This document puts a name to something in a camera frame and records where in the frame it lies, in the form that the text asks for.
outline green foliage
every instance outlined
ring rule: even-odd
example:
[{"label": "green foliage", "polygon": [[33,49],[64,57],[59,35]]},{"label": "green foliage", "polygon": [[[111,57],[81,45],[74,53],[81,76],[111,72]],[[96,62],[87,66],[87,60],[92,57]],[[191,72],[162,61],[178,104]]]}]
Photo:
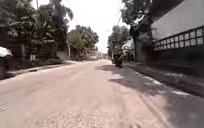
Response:
[{"label": "green foliage", "polygon": [[125,26],[114,26],[111,35],[108,37],[108,55],[114,50],[121,50],[121,47],[130,39],[129,30]]},{"label": "green foliage", "polygon": [[76,26],[76,29],[68,33],[68,43],[79,56],[95,48],[99,36],[90,27]]},{"label": "green foliage", "polygon": [[30,40],[34,32],[35,12],[30,0],[0,1],[0,29],[11,38]]},{"label": "green foliage", "polygon": [[64,48],[71,9],[61,5],[61,0],[51,0],[36,10],[31,1],[0,0],[0,35],[19,43],[56,43]]},{"label": "green foliage", "polygon": [[137,19],[149,13],[151,0],[122,0],[125,8],[121,10],[122,20],[126,24],[133,24]]}]

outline white wall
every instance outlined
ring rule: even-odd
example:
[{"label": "white wall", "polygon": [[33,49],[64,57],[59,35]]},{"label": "white wall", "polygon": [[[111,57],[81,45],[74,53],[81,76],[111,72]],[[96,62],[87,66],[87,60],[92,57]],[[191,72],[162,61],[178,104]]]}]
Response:
[{"label": "white wall", "polygon": [[153,36],[162,39],[204,25],[204,0],[184,0],[152,24]]}]

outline white sky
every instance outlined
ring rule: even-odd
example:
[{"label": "white sky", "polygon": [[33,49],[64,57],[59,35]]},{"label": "white sky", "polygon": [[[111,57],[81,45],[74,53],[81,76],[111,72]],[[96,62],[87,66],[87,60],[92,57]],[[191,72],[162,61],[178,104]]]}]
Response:
[{"label": "white sky", "polygon": [[[38,0],[39,5],[49,0]],[[99,35],[99,51],[107,53],[107,38],[113,25],[117,25],[121,15],[118,11],[121,0],[63,0],[63,4],[72,9],[74,19],[69,23],[69,30],[76,25],[90,26]]]}]

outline motorcycle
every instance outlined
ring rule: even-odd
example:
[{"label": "motorcycle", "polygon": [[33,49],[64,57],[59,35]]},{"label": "motorcycle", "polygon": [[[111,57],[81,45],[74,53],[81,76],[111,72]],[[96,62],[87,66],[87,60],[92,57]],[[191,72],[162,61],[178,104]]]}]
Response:
[{"label": "motorcycle", "polygon": [[114,64],[116,67],[122,67],[122,55],[118,54],[118,55],[114,55],[114,60],[113,60]]}]

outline street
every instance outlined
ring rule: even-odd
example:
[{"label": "street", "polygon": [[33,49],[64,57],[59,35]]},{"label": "street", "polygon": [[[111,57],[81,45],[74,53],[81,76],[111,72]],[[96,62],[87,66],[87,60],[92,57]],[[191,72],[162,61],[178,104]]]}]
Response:
[{"label": "street", "polygon": [[204,128],[204,99],[83,62],[0,81],[0,128]]}]

